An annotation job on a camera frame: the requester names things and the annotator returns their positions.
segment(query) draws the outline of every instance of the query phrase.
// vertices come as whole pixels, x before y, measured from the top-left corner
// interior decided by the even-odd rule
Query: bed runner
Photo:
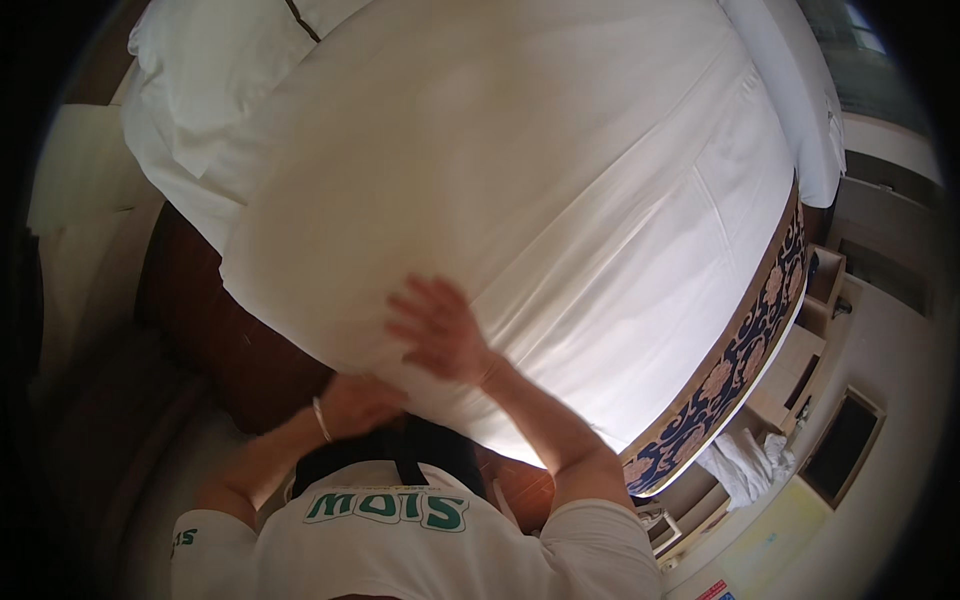
[[[770,246],[727,328],[673,402],[620,453],[631,494],[651,496],[666,487],[740,407],[804,295],[805,247],[794,179]]]

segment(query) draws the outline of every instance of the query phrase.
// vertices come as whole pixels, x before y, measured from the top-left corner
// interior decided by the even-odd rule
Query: white pillow
[[[154,0],[128,50],[140,96],[174,160],[199,178],[316,41],[371,0]]]
[[[774,104],[797,167],[800,199],[827,208],[847,170],[833,78],[796,0],[719,0]]]

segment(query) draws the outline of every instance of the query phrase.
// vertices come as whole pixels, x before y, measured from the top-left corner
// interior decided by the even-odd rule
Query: white bed sheet
[[[538,465],[488,398],[399,364],[386,294],[409,271],[460,282],[493,345],[619,451],[727,325],[792,177],[713,0],[415,0],[328,36],[195,189],[151,180],[255,317]],[[194,221],[224,202],[228,227]]]

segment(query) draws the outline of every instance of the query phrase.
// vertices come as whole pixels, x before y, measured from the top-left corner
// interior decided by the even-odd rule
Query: wooden floor
[[[241,431],[263,433],[307,405],[332,371],[241,308],[219,267],[220,255],[167,203],[144,262],[136,318],[160,329],[185,367],[213,379]],[[553,501],[546,471],[480,446],[477,458],[488,482],[500,480],[520,528],[541,528]]]

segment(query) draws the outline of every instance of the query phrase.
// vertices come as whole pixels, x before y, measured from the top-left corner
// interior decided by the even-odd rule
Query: cabinet
[[[804,407],[806,389],[827,345],[827,332],[843,283],[847,259],[843,254],[811,244],[808,263],[817,263],[809,278],[803,306],[791,325],[774,361],[747,398],[747,406],[775,429],[793,430]]]

